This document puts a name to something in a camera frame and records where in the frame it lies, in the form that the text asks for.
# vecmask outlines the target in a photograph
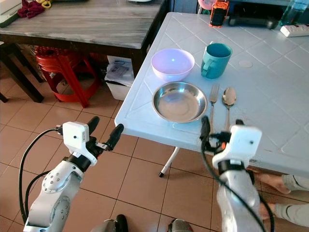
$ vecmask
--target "gray pants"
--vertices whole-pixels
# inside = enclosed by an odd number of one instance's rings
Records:
[[[309,191],[309,179],[294,175],[282,175],[284,185],[291,191]],[[308,204],[276,204],[275,215],[300,226],[309,227],[309,203]]]

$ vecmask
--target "white bowl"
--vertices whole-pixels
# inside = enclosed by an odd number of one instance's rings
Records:
[[[181,81],[194,66],[194,57],[181,49],[169,48],[158,51],[151,59],[157,77],[170,81]]]

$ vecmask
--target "power strip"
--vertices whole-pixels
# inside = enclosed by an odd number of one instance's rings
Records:
[[[283,26],[280,31],[286,37],[294,37],[294,36],[308,36],[309,35],[309,24],[302,25],[286,25]]]

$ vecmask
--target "human foot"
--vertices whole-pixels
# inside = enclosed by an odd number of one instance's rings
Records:
[[[273,203],[267,203],[267,204],[270,207],[270,210],[272,211],[272,213],[274,214],[275,213],[275,204],[273,204]],[[261,215],[261,218],[263,220],[269,218],[268,211],[267,211],[267,209],[266,209],[266,207],[264,206],[263,203],[260,203],[260,215]]]
[[[255,178],[268,184],[283,194],[289,194],[291,191],[284,185],[282,177],[278,175],[255,173]]]

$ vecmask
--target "pink object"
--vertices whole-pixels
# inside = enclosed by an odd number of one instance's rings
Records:
[[[166,82],[181,81],[194,66],[194,57],[187,51],[171,48],[158,51],[151,59],[157,77]]]
[[[215,0],[198,0],[199,5],[205,10],[212,10]]]

